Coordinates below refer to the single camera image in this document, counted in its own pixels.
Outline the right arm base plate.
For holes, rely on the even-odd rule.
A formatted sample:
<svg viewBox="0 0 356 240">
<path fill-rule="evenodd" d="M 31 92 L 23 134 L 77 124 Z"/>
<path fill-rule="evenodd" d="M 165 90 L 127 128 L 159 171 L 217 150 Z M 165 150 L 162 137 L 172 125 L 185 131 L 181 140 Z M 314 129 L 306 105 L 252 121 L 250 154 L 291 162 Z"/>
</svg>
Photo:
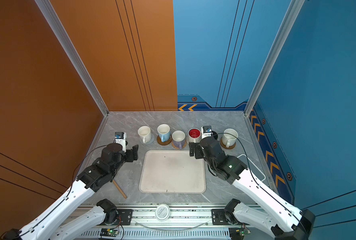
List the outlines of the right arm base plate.
<svg viewBox="0 0 356 240">
<path fill-rule="evenodd" d="M 232 214 L 224 209 L 212 209 L 211 213 L 213 225 L 236 225 L 238 223 Z"/>
</svg>

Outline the glossy brown round coaster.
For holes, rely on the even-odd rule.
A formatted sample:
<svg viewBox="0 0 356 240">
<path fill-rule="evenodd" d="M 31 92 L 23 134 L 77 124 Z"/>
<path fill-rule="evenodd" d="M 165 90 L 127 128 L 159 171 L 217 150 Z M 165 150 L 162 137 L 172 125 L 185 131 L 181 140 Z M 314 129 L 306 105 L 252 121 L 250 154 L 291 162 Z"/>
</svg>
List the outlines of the glossy brown round coaster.
<svg viewBox="0 0 356 240">
<path fill-rule="evenodd" d="M 157 142 L 158 142 L 158 144 L 161 145 L 161 146 L 167 146 L 167 145 L 171 144 L 171 142 L 172 142 L 172 137 L 169 137 L 169 139 L 168 139 L 167 141 L 162 142 L 160 136 L 157 136 Z"/>
</svg>

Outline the rattan woven coaster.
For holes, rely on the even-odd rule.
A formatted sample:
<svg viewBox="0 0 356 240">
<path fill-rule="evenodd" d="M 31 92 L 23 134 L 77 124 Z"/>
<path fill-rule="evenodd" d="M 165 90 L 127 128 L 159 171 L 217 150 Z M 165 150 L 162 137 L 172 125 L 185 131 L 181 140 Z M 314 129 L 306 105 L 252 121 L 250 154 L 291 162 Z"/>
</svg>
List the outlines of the rattan woven coaster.
<svg viewBox="0 0 356 240">
<path fill-rule="evenodd" d="M 188 145 L 188 143 L 187 142 L 185 142 L 181 147 L 177 147 L 176 145 L 175 145 L 175 143 L 174 143 L 174 141 L 172 141 L 172 147 L 174 148 L 174 149 L 176 149 L 176 150 L 183 150 L 187 145 Z"/>
</svg>

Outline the brown cork round coaster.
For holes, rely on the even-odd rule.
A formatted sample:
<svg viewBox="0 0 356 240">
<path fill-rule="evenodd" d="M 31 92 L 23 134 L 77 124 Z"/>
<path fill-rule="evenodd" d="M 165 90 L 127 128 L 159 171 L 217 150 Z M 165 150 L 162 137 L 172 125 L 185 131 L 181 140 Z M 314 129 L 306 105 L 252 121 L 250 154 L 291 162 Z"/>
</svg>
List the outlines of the brown cork round coaster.
<svg viewBox="0 0 356 240">
<path fill-rule="evenodd" d="M 223 143 L 222 139 L 220 139 L 219 142 L 220 142 L 221 147 L 224 148 L 224 149 L 226 149 L 226 150 L 232 150 L 232 149 L 234 149 L 234 148 L 236 147 L 236 145 L 237 145 L 237 143 L 234 143 L 234 144 L 231 145 L 231 146 L 227 146 L 227 145 L 225 145 L 225 144 Z"/>
</svg>

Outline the white mug blue handle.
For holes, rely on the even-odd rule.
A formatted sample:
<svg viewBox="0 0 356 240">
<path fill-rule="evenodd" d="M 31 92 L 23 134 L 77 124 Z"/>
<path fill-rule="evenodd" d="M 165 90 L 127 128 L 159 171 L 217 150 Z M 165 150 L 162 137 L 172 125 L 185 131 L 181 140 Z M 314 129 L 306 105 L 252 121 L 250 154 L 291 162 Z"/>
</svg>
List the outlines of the white mug blue handle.
<svg viewBox="0 0 356 240">
<path fill-rule="evenodd" d="M 167 142 L 170 139 L 170 126 L 167 124 L 161 124 L 157 128 L 158 135 L 162 143 Z"/>
</svg>

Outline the black mug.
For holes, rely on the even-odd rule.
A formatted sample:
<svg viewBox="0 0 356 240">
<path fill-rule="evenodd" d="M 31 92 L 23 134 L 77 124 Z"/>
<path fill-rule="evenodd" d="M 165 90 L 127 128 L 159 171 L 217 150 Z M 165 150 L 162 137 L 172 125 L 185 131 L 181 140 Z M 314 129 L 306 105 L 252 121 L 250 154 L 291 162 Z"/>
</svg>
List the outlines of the black mug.
<svg viewBox="0 0 356 240">
<path fill-rule="evenodd" d="M 215 140 L 218 139 L 218 133 L 216 133 L 215 131 L 212 131 L 212 136 Z"/>
</svg>

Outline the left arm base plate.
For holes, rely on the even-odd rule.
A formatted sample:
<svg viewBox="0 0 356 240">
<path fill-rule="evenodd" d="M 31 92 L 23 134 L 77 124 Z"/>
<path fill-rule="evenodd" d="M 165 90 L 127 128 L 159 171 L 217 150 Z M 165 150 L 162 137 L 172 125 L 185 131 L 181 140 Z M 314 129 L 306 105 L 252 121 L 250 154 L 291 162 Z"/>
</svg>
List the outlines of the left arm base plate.
<svg viewBox="0 0 356 240">
<path fill-rule="evenodd" d="M 133 217 L 132 209 L 119 209 L 107 213 L 104 225 L 107 226 L 129 226 Z"/>
</svg>

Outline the red inside mug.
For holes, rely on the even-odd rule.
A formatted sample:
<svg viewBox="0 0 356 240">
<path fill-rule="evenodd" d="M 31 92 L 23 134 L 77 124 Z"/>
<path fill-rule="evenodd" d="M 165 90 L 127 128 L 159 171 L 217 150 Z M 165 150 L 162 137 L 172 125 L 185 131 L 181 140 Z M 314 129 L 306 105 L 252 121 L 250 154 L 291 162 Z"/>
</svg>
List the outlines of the red inside mug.
<svg viewBox="0 0 356 240">
<path fill-rule="evenodd" d="M 199 143 L 201 141 L 201 131 L 196 128 L 192 128 L 188 131 L 188 142 Z"/>
</svg>

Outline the white mug purple handle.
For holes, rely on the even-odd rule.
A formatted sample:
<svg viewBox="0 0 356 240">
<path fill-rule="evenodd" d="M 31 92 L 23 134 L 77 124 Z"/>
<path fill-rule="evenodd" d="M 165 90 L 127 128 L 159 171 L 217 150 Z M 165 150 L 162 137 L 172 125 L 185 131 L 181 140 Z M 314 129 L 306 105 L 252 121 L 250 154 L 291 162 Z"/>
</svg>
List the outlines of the white mug purple handle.
<svg viewBox="0 0 356 240">
<path fill-rule="evenodd" d="M 186 135 L 183 131 L 174 131 L 172 134 L 172 140 L 177 147 L 181 147 L 186 142 Z"/>
</svg>

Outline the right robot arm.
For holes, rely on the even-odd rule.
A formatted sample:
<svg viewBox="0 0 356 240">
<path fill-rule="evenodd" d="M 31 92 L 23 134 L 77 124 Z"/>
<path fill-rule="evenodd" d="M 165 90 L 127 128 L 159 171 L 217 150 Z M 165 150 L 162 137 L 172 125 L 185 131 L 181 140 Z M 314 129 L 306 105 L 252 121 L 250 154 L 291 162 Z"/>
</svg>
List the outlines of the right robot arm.
<svg viewBox="0 0 356 240">
<path fill-rule="evenodd" d="M 230 224 L 248 224 L 275 240 L 309 239 L 315 223 L 315 215 L 311 211 L 302 211 L 282 199 L 240 159 L 226 155 L 214 137 L 203 138 L 189 146 L 191 157 L 203 159 L 216 177 L 241 190 L 261 207 L 260 211 L 255 210 L 232 199 L 224 208 Z"/>
</svg>

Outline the white speckled mug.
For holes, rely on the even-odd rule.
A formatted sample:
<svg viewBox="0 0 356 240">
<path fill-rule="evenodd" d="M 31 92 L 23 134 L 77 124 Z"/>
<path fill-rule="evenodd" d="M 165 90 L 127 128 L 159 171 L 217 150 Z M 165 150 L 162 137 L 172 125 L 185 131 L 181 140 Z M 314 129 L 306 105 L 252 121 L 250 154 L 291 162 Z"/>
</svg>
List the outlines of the white speckled mug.
<svg viewBox="0 0 356 240">
<path fill-rule="evenodd" d="M 224 130 L 222 141 L 225 145 L 231 146 L 237 141 L 237 138 L 238 138 L 238 132 L 236 130 L 226 129 Z"/>
</svg>

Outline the grey woven coaster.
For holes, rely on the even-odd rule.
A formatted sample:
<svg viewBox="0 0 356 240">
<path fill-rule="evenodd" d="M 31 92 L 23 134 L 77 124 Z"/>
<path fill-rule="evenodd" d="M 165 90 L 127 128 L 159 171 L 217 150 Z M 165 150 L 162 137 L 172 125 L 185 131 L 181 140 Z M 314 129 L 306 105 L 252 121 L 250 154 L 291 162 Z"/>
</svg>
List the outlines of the grey woven coaster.
<svg viewBox="0 0 356 240">
<path fill-rule="evenodd" d="M 152 135 L 151 139 L 148 142 L 144 142 L 144 140 L 142 138 L 140 138 L 140 143 L 143 145 L 150 145 L 155 141 L 155 136 Z"/>
</svg>

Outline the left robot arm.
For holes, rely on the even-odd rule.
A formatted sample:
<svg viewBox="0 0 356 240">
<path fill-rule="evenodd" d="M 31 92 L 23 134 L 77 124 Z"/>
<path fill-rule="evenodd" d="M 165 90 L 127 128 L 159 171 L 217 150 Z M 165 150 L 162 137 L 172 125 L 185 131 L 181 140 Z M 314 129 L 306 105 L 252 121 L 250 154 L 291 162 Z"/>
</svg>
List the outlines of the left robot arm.
<svg viewBox="0 0 356 240">
<path fill-rule="evenodd" d="M 139 146 L 127 149 L 126 145 L 111 143 L 103 148 L 101 156 L 84 169 L 59 197 L 41 215 L 21 229 L 11 229 L 0 236 L 2 240 L 73 240 L 98 224 L 120 222 L 117 206 L 103 199 L 84 215 L 64 224 L 64 221 L 100 188 L 114 180 L 124 163 L 139 157 Z"/>
</svg>

